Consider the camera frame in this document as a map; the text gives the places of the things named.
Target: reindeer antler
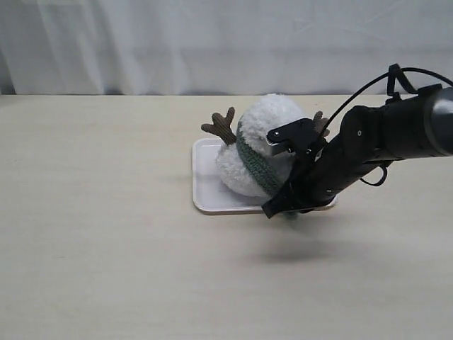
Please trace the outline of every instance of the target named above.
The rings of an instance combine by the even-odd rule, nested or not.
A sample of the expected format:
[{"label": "reindeer antler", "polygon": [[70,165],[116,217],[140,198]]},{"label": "reindeer antler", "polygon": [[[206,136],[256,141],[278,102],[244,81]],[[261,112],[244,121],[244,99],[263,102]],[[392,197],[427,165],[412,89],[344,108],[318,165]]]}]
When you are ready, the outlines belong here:
[{"label": "reindeer antler", "polygon": [[[324,125],[327,124],[328,122],[328,118],[323,118],[323,112],[322,111],[318,111],[315,113],[314,117],[313,117],[313,121],[314,121],[314,129],[317,133],[320,133],[322,131],[322,129],[324,128]],[[326,129],[325,133],[324,133],[324,136],[323,137],[327,137],[331,132]]]},{"label": "reindeer antler", "polygon": [[234,118],[234,107],[230,107],[226,112],[226,117],[223,117],[220,113],[212,114],[212,122],[214,124],[203,124],[201,130],[212,133],[220,137],[226,145],[232,145],[236,142],[236,136],[231,131],[231,122]]}]

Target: plastic tray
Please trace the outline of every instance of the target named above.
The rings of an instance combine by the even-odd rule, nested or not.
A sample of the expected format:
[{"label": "plastic tray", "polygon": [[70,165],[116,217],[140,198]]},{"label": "plastic tray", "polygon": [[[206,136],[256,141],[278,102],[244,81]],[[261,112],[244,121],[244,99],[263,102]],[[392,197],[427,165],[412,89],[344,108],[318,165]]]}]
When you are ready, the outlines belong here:
[{"label": "plastic tray", "polygon": [[[239,195],[225,186],[217,175],[215,158],[222,145],[220,138],[204,138],[192,148],[193,202],[202,213],[210,215],[264,213],[266,198]],[[331,209],[336,199],[319,210]]]}]

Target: white curtain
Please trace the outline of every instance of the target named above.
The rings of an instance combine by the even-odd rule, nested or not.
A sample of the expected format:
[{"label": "white curtain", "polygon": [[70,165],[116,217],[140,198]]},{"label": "white curtain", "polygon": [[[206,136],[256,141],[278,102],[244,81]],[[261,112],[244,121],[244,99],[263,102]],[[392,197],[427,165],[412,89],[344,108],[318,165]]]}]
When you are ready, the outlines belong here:
[{"label": "white curtain", "polygon": [[452,0],[0,0],[0,89],[348,94],[395,62],[453,78],[452,17]]}]

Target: table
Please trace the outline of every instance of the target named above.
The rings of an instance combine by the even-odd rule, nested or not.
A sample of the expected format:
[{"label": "table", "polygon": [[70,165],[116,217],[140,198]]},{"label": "table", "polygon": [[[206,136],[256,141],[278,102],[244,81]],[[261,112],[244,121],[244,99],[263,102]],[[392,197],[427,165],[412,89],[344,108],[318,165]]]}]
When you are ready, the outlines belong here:
[{"label": "table", "polygon": [[0,96],[0,339],[451,339],[452,159],[394,164],[296,229],[194,208],[200,125],[255,100]]}]

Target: white plush toy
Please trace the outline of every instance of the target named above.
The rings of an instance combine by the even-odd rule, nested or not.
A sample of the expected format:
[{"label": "white plush toy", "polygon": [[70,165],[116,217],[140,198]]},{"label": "white plush toy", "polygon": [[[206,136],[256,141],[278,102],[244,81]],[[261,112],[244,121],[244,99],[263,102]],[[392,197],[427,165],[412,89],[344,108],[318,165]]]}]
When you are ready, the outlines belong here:
[{"label": "white plush toy", "polygon": [[[244,112],[235,135],[230,128],[234,113],[233,107],[228,110],[226,117],[214,113],[213,124],[203,124],[201,127],[224,142],[216,158],[219,177],[230,190],[238,194],[270,198],[289,176],[294,156],[287,152],[273,156],[266,147],[266,135],[269,130],[307,116],[289,97],[268,94],[260,97]],[[327,118],[322,118],[322,112],[316,113],[314,122],[318,132],[326,121]]]}]

